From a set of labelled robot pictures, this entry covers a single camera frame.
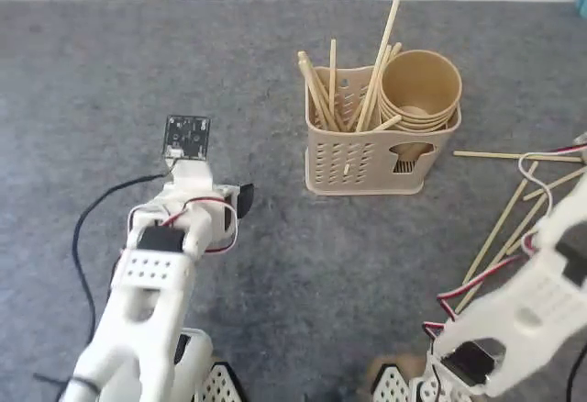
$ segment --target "circuit board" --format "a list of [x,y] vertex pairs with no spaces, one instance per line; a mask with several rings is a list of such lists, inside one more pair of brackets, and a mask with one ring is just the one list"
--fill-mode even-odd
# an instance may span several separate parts
[[205,161],[210,119],[200,116],[167,116],[163,156],[166,159]]

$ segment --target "gray carpet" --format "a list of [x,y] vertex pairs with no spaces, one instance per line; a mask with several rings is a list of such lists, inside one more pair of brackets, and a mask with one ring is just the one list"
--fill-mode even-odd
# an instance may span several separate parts
[[[460,283],[520,180],[514,162],[449,151],[548,149],[586,130],[587,22],[572,5],[402,4],[393,38],[460,68],[462,128],[419,195],[316,197],[304,184],[295,53],[326,63],[336,36],[341,66],[371,63],[387,11],[373,1],[0,3],[1,400],[50,400],[30,374],[71,372],[88,316],[73,225],[108,186],[162,169],[170,113],[210,116],[216,181],[258,188],[237,248],[201,262],[187,321],[212,336],[251,400],[351,401],[374,355],[425,350],[421,321],[443,318],[435,293]],[[83,230],[100,311],[127,211],[159,187],[116,195]],[[528,209],[516,207],[498,243]],[[584,338],[502,400],[563,400]]]

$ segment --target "utensil holder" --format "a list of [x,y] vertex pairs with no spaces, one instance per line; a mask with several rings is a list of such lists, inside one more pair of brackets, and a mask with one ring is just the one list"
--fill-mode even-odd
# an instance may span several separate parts
[[[316,72],[322,83],[328,83],[327,67],[316,67]],[[365,97],[371,72],[372,66],[337,69],[335,110],[345,122],[350,120]],[[308,147],[305,183],[310,191],[318,195],[416,194],[424,187],[428,171],[460,126],[460,121],[458,107],[444,129],[430,133],[325,131],[320,129],[314,101],[306,87]],[[398,151],[408,159],[400,159]]]

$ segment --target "black cable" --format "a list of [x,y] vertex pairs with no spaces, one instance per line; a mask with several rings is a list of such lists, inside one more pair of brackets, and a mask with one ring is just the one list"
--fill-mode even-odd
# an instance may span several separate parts
[[437,372],[437,367],[435,367],[434,365],[432,365],[432,371],[434,372],[434,376],[437,377],[437,381],[438,381],[438,391],[437,391],[437,396],[434,399],[434,402],[439,402],[439,400],[440,400],[440,392],[442,391],[442,384],[440,382],[440,376],[438,375],[438,372]]
[[577,359],[575,360],[575,363],[572,365],[571,369],[570,369],[570,373],[569,373],[569,379],[567,380],[567,402],[572,402],[572,386],[575,382],[575,377],[577,376],[577,372],[579,372],[579,368],[581,367],[581,364],[583,362],[583,360],[585,359],[585,356],[587,355],[587,342],[585,343],[585,345],[583,345],[583,348],[581,350],[581,352],[579,353],[579,356],[577,356]]
[[[435,340],[432,340],[430,342],[430,355],[434,355],[434,341]],[[440,376],[438,375],[437,367],[435,365],[432,365],[432,372],[434,372],[434,376],[437,378],[437,382],[438,382],[438,391],[437,391],[437,396],[434,398],[434,402],[439,402],[440,401],[440,393],[442,392],[442,381],[440,381]]]
[[[128,188],[129,186],[132,186],[134,184],[143,184],[146,182],[151,182],[156,179],[161,179],[163,177],[167,177],[172,172],[173,167],[175,166],[175,163],[177,163],[177,161],[173,162],[169,171],[167,171],[166,173],[143,175],[142,177],[138,177],[136,179],[129,180],[129,181],[124,182],[122,184],[117,184],[115,186],[112,186],[111,188],[107,189],[102,195],[100,195],[98,198],[96,198],[95,201],[92,202],[90,204],[90,206],[88,206],[82,212],[82,214],[80,215],[80,217],[77,220],[77,223],[75,223],[75,228],[73,229],[73,238],[72,238],[72,261],[73,261],[73,265],[75,266],[75,271],[77,273],[77,276],[80,280],[80,284],[82,285],[83,294],[85,295],[85,299],[87,301],[87,304],[88,304],[88,307],[90,310],[90,323],[88,326],[88,333],[87,333],[87,337],[85,340],[86,347],[90,344],[90,342],[92,342],[92,338],[94,337],[95,322],[97,320],[97,316],[96,316],[96,312],[95,312],[94,296],[92,295],[92,291],[90,290],[90,286],[88,285],[88,280],[85,276],[85,273],[83,272],[82,263],[80,261],[80,253],[79,253],[78,246],[79,246],[79,241],[80,241],[80,232],[82,230],[82,225],[83,225],[84,221],[87,219],[87,217],[90,215],[90,213],[98,205],[100,205],[109,195],[115,193],[116,191],[120,191],[121,189]],[[65,388],[67,388],[67,384],[69,383],[69,379],[67,381],[61,381],[59,379],[47,377],[43,374],[33,374],[33,377],[41,382],[45,382],[45,383],[53,384],[53,385],[58,385],[60,387],[59,393],[57,394],[57,397],[55,398],[55,402],[59,402],[59,400],[61,399],[61,396],[65,392]]]

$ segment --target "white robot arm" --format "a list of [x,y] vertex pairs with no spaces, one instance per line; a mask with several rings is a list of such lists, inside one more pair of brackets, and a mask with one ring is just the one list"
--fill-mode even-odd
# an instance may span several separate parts
[[406,402],[470,402],[499,396],[547,364],[587,326],[587,256],[560,241],[584,221],[587,176],[538,223],[536,254],[502,287],[444,325],[424,374],[406,382],[399,367],[382,369],[372,400],[401,394]]
[[243,398],[227,364],[213,364],[210,338],[182,329],[196,262],[232,247],[252,203],[252,185],[213,184],[208,130],[206,118],[168,118],[165,157],[173,180],[129,214],[104,314],[64,402],[189,402],[211,391],[226,401]]

